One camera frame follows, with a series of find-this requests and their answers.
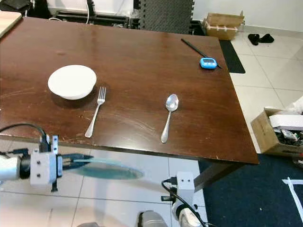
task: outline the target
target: spoon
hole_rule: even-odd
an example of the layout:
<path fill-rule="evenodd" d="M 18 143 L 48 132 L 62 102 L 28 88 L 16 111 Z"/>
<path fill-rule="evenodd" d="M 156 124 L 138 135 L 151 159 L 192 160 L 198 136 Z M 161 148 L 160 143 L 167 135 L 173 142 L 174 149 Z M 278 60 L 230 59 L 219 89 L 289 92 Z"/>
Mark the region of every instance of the spoon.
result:
<path fill-rule="evenodd" d="M 166 100 L 166 109 L 169 111 L 169 116 L 167 118 L 163 133 L 161 135 L 161 142 L 166 143 L 167 138 L 169 136 L 169 120 L 170 120 L 170 115 L 171 112 L 175 111 L 178 108 L 179 100 L 177 95 L 172 94 L 170 95 L 167 100 Z"/>

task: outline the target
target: black floor mat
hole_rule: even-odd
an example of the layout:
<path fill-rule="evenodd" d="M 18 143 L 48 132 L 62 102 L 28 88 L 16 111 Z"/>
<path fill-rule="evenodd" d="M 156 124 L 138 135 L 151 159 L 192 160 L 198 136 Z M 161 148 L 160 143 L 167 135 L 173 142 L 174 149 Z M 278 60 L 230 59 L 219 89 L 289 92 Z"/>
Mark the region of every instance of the black floor mat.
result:
<path fill-rule="evenodd" d="M 203 189 L 208 221 L 218 227 L 299 227 L 302 221 L 287 184 L 302 179 L 290 158 L 258 155 L 260 164 L 244 166 Z M 207 167 L 199 162 L 200 171 Z M 303 185 L 294 185 L 303 203 Z"/>
<path fill-rule="evenodd" d="M 245 69 L 230 41 L 219 40 L 229 72 L 245 73 Z"/>

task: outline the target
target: black slipper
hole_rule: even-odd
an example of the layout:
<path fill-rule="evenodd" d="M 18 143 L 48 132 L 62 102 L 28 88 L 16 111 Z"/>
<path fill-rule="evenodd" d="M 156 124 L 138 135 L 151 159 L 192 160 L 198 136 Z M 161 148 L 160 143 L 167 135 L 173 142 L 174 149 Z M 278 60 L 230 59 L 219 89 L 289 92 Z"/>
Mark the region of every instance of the black slipper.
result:
<path fill-rule="evenodd" d="M 248 35 L 248 39 L 250 40 L 250 42 L 253 44 L 253 45 L 258 45 L 259 43 L 259 34 L 249 34 Z"/>
<path fill-rule="evenodd" d="M 266 34 L 262 38 L 259 39 L 259 43 L 271 44 L 275 39 L 270 35 Z"/>

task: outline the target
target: cardboard box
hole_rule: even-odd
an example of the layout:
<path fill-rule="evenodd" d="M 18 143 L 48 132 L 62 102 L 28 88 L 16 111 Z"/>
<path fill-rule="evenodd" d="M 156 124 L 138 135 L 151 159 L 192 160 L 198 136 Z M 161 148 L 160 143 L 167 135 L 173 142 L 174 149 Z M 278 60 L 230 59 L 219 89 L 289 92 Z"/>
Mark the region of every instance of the cardboard box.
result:
<path fill-rule="evenodd" d="M 293 157 L 303 155 L 303 147 L 282 144 L 276 137 L 268 117 L 279 111 L 264 108 L 264 111 L 251 122 L 261 153 Z"/>
<path fill-rule="evenodd" d="M 218 37 L 220 40 L 232 40 L 238 31 L 238 27 L 242 24 L 243 19 L 243 11 L 240 16 L 208 13 L 202 25 L 208 36 Z"/>

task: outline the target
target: white bowl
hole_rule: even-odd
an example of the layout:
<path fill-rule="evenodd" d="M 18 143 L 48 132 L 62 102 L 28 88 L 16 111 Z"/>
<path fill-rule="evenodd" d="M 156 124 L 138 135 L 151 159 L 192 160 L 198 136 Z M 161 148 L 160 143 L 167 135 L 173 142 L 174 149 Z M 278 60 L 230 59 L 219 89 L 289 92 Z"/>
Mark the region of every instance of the white bowl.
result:
<path fill-rule="evenodd" d="M 92 91 L 96 81 L 96 74 L 89 67 L 68 65 L 53 72 L 47 84 L 56 95 L 75 100 L 87 96 Z"/>

